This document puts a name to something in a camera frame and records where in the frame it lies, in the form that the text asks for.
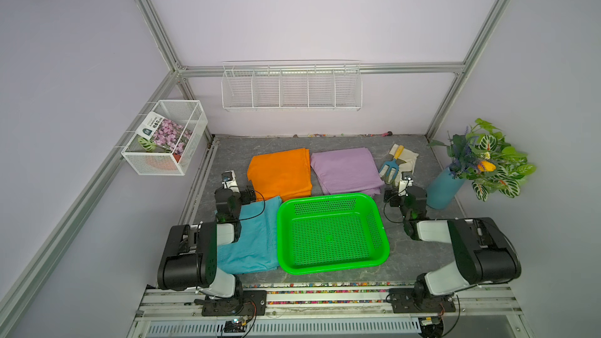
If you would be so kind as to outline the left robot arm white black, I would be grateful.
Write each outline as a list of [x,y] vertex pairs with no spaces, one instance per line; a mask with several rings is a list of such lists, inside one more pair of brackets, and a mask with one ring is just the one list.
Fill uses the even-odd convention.
[[242,233],[242,206],[255,202],[256,195],[241,190],[233,171],[222,173],[222,186],[214,192],[217,213],[214,220],[170,228],[157,270],[162,290],[190,288],[205,295],[206,301],[243,303],[244,291],[235,275],[218,267],[218,248],[236,243]]

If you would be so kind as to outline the purple pants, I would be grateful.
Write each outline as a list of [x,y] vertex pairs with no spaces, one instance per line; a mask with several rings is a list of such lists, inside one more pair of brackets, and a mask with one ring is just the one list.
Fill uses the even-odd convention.
[[360,192],[374,197],[384,186],[365,147],[313,153],[310,164],[325,195]]

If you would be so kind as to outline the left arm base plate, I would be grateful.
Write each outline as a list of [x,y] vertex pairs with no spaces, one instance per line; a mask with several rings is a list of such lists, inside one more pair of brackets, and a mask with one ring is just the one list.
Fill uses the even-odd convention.
[[263,316],[267,307],[267,292],[263,290],[243,290],[234,297],[194,300],[202,306],[203,317]]

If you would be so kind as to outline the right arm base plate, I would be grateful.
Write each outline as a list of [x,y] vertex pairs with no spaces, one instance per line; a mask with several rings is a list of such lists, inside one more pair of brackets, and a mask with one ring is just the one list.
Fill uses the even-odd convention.
[[395,314],[436,314],[456,312],[453,298],[447,296],[432,296],[428,292],[418,292],[410,288],[389,289],[385,297]]

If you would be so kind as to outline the orange pants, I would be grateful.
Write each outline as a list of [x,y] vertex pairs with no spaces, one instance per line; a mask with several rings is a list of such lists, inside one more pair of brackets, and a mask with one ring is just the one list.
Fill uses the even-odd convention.
[[310,197],[313,185],[309,149],[254,156],[247,170],[247,180],[263,200],[280,197],[286,202]]

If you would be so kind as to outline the teal pants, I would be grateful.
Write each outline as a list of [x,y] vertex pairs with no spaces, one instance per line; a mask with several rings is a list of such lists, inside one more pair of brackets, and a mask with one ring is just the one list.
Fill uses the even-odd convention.
[[242,275],[268,272],[279,267],[277,256],[277,214],[283,201],[274,197],[241,210],[241,234],[237,242],[217,248],[218,267],[226,273]]

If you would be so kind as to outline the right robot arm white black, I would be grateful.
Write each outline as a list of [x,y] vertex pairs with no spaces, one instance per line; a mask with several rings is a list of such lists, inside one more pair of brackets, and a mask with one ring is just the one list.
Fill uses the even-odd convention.
[[384,191],[384,206],[397,207],[398,221],[414,241],[452,246],[450,264],[417,277],[408,299],[424,310],[458,291],[482,284],[505,284],[521,276],[522,266],[510,240],[491,218],[433,220],[427,217],[427,192],[410,178]]

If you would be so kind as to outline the green plastic basket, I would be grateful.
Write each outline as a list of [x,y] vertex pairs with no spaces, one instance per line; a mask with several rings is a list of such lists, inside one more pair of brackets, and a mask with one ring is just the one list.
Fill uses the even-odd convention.
[[364,193],[288,200],[276,233],[280,267],[291,275],[376,267],[390,255],[377,203]]

